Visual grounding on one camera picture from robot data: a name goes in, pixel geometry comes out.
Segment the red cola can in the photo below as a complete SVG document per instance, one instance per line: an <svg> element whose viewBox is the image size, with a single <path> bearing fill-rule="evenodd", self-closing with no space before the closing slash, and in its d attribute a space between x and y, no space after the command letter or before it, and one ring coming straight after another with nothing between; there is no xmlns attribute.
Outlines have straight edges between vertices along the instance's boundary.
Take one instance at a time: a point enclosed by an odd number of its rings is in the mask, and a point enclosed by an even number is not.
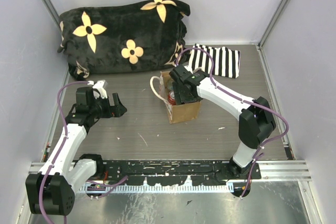
<svg viewBox="0 0 336 224"><path fill-rule="evenodd" d="M175 93L173 90L171 90L169 93L168 93L168 101L171 105L177 105L176 103L176 99L175 99Z"/></svg>

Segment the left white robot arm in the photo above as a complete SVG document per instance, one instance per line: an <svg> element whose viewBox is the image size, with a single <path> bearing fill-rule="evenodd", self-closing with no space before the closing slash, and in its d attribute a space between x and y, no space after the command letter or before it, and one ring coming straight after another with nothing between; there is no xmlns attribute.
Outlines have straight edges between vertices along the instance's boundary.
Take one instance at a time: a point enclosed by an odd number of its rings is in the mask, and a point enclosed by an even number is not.
<svg viewBox="0 0 336 224"><path fill-rule="evenodd" d="M105 80L82 81L76 102L68 115L60 114L61 136L46 163L25 181L29 208L33 214L67 216L75 203L76 192L88 181L101 179L105 167L101 155L85 154L75 163L74 156L99 119L119 118L127 109L117 93L110 105Z"/></svg>

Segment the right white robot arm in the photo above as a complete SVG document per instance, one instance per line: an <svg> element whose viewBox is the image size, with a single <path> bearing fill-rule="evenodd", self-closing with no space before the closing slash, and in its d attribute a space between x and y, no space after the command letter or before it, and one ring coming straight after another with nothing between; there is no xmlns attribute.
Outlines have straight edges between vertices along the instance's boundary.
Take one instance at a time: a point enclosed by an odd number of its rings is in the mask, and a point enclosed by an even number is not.
<svg viewBox="0 0 336 224"><path fill-rule="evenodd" d="M240 144L229 160L228 171L237 179L245 177L258 148L276 129L268 101L241 95L216 82L210 74L202 70L192 72L183 65L173 68L169 75L184 92L213 102L238 121Z"/></svg>

